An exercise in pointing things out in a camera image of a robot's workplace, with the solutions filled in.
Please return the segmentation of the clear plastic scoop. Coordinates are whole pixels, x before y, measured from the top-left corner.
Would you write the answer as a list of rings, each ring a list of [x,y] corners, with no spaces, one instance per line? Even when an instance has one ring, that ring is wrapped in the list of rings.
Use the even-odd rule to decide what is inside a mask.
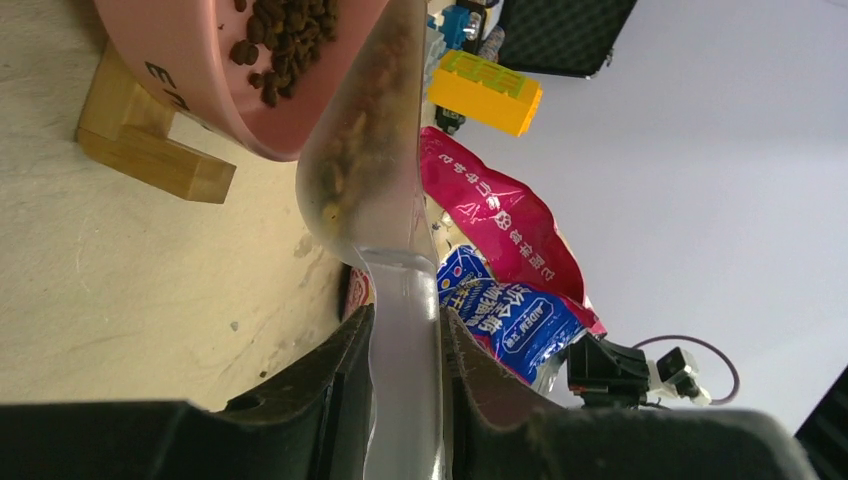
[[[367,479],[444,475],[436,256],[419,164],[427,7],[390,1],[297,167],[308,229],[374,291]]]

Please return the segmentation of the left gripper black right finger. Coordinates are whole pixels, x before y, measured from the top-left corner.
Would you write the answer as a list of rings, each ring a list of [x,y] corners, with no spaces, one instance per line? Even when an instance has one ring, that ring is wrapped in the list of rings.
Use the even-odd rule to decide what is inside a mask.
[[[440,312],[451,479],[814,479],[803,447],[753,411],[569,409]]]

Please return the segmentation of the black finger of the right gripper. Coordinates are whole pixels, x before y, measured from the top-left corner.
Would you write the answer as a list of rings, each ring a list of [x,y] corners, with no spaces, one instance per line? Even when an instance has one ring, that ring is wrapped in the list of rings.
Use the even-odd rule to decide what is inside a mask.
[[[566,375],[585,408],[636,408],[647,400],[649,366],[638,348],[583,336],[566,348]]]

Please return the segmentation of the black poker chip case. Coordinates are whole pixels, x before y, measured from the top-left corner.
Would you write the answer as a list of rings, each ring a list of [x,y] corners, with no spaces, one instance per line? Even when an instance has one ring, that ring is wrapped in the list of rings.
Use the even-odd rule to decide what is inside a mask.
[[[609,65],[635,0],[457,1],[479,15],[465,49],[509,69],[591,78]]]

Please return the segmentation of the colourful pet food bag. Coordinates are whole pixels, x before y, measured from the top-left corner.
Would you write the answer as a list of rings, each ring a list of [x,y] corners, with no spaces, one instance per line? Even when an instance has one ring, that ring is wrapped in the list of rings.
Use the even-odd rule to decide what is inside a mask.
[[[525,384],[549,392],[557,354],[606,332],[552,211],[440,130],[424,128],[420,144],[440,306]]]

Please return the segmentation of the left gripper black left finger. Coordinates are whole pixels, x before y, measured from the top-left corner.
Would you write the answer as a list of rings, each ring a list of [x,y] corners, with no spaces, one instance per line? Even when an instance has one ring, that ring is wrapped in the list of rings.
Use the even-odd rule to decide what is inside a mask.
[[[326,341],[210,412],[186,401],[5,405],[5,479],[359,479],[368,443],[363,306]]]

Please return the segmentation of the near pink pet bowl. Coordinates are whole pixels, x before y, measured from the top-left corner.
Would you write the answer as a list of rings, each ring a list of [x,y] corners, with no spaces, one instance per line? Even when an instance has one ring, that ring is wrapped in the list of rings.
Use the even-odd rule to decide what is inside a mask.
[[[232,1],[100,1],[109,41],[77,129],[91,159],[179,198],[221,204],[235,166],[169,138],[182,113],[272,161],[296,160],[380,17],[381,1],[343,1],[338,38],[299,81],[266,106],[232,61],[248,10]]]

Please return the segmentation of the yellow toy brick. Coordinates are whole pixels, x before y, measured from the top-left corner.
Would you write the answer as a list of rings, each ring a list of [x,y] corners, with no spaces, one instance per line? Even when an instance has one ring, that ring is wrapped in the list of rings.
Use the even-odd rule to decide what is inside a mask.
[[[529,129],[543,89],[538,81],[492,61],[449,50],[427,94],[437,106],[519,137]]]

